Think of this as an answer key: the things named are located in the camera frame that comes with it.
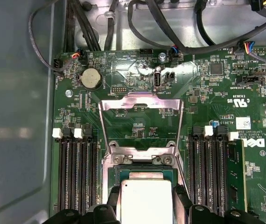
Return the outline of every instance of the expansion slot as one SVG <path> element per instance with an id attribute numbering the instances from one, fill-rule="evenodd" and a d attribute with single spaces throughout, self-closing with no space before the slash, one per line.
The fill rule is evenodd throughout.
<path id="1" fill-rule="evenodd" d="M 227 137 L 215 132 L 204 137 L 200 128 L 189 135 L 189 194 L 191 201 L 224 216 L 227 209 Z"/>

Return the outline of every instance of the wire bundle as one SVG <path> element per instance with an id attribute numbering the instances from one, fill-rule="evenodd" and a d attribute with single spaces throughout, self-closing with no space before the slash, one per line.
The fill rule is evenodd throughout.
<path id="1" fill-rule="evenodd" d="M 251 41 L 251 42 L 244 42 L 244 47 L 245 47 L 245 51 L 247 54 L 252 52 L 252 48 L 254 46 L 255 42 Z"/>

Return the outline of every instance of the integrated circuit chip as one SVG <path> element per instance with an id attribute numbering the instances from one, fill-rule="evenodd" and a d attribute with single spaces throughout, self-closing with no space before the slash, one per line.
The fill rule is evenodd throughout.
<path id="1" fill-rule="evenodd" d="M 210 73 L 211 75 L 222 75 L 223 74 L 222 63 L 211 63 Z"/>

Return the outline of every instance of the screw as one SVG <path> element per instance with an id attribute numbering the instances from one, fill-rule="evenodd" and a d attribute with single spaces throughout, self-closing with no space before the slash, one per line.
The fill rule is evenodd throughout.
<path id="1" fill-rule="evenodd" d="M 198 211 L 203 211 L 204 210 L 204 208 L 202 206 L 196 206 L 195 209 L 198 210 Z"/>
<path id="2" fill-rule="evenodd" d="M 157 66 L 155 70 L 156 71 L 161 71 L 161 67 L 160 66 Z"/>
<path id="3" fill-rule="evenodd" d="M 114 161 L 115 163 L 118 163 L 118 162 L 119 162 L 119 157 L 115 157 L 115 158 L 113 159 L 113 161 Z"/>
<path id="4" fill-rule="evenodd" d="M 171 164 L 171 163 L 172 163 L 172 158 L 170 158 L 170 157 L 165 157 L 164 160 L 163 160 L 163 163 L 164 163 L 164 164 L 167 164 L 167 165 L 168 165 L 168 164 Z"/>
<path id="5" fill-rule="evenodd" d="M 75 213 L 71 211 L 66 214 L 66 216 L 73 216 L 73 215 L 75 215 Z"/>
<path id="6" fill-rule="evenodd" d="M 240 217 L 240 216 L 241 216 L 241 214 L 238 213 L 237 211 L 232 211 L 231 214 L 232 214 L 233 216 L 235 216 L 235 217 Z"/>
<path id="7" fill-rule="evenodd" d="M 217 4 L 217 0 L 210 0 L 210 5 L 215 6 Z"/>
<path id="8" fill-rule="evenodd" d="M 158 55 L 158 58 L 159 58 L 160 61 L 164 62 L 166 60 L 166 54 L 164 52 L 161 52 Z"/>
<path id="9" fill-rule="evenodd" d="M 72 97 L 73 96 L 73 91 L 72 90 L 66 90 L 66 97 Z"/>

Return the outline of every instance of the microchip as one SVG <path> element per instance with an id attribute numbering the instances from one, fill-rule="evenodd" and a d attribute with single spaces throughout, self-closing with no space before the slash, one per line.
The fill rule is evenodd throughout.
<path id="1" fill-rule="evenodd" d="M 211 63 L 210 73 L 211 75 L 222 75 L 222 63 Z"/>
<path id="2" fill-rule="evenodd" d="M 238 203 L 238 190 L 235 187 L 231 186 L 230 192 L 231 192 L 231 199 L 235 203 Z"/>
<path id="3" fill-rule="evenodd" d="M 137 131 L 137 138 L 139 138 L 139 139 L 143 138 L 143 131 L 142 130 Z"/>
<path id="4" fill-rule="evenodd" d="M 197 112 L 197 106 L 190 106 L 189 112 Z"/>
<path id="5" fill-rule="evenodd" d="M 190 96 L 189 102 L 192 104 L 196 104 L 198 102 L 198 97 L 197 96 Z"/>
<path id="6" fill-rule="evenodd" d="M 231 146 L 228 148 L 228 157 L 234 161 L 237 160 L 236 148 Z"/>

